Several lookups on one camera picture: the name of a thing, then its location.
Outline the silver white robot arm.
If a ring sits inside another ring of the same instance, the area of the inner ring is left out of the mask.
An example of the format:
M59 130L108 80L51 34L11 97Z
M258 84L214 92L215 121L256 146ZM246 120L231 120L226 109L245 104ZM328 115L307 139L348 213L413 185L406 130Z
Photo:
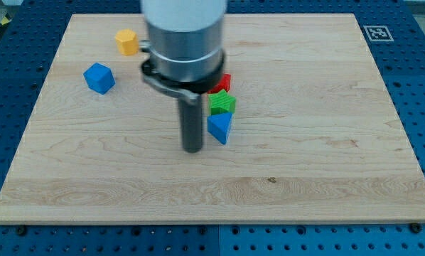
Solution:
M177 99L183 150L203 147L203 94L222 79L226 0L148 0L141 2L148 38L140 42L149 57L143 81Z

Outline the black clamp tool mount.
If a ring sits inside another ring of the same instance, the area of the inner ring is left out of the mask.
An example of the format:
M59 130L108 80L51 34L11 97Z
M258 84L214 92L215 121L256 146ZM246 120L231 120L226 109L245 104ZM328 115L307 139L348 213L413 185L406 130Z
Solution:
M180 82L164 77L147 59L141 64L142 80L161 94L182 100L188 105L195 105L202 94L213 89L222 79L225 59L226 53L222 50L220 63L216 69L199 80L189 82Z

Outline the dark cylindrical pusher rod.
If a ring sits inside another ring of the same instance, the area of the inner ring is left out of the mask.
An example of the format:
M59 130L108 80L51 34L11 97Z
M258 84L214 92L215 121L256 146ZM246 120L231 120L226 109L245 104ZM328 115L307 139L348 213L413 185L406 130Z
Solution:
M178 113L181 125L181 141L183 149L195 153L203 147L203 99L190 105L178 100Z

